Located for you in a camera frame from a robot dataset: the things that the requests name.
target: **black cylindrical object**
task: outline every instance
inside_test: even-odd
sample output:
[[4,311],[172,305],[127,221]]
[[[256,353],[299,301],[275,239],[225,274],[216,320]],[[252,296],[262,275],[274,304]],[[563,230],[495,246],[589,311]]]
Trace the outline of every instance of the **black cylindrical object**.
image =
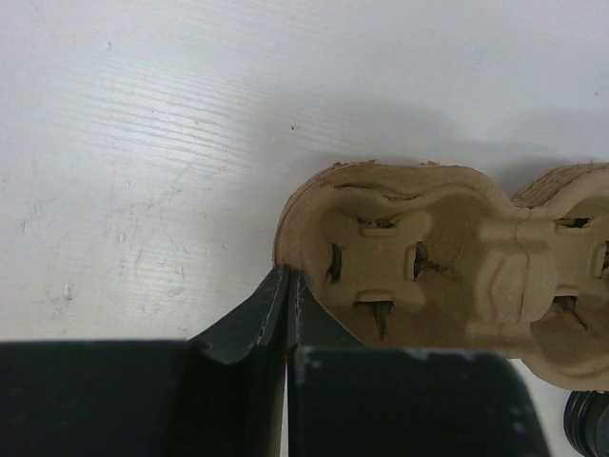
[[585,457],[609,457],[609,393],[572,392],[564,409],[564,433]]

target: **white surface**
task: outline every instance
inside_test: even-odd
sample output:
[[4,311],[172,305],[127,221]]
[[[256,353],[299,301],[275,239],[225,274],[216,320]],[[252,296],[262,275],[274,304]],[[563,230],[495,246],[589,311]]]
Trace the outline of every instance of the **white surface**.
[[[609,160],[604,1],[1,0],[0,333],[188,337],[336,160]],[[565,393],[527,378],[556,456]]]

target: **white table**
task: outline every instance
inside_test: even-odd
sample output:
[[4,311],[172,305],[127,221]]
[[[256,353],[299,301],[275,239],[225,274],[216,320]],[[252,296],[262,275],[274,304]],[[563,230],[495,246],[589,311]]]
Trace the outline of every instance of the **white table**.
[[[333,162],[609,160],[600,0],[2,0],[0,334],[189,337]],[[525,373],[559,457],[566,392]]]

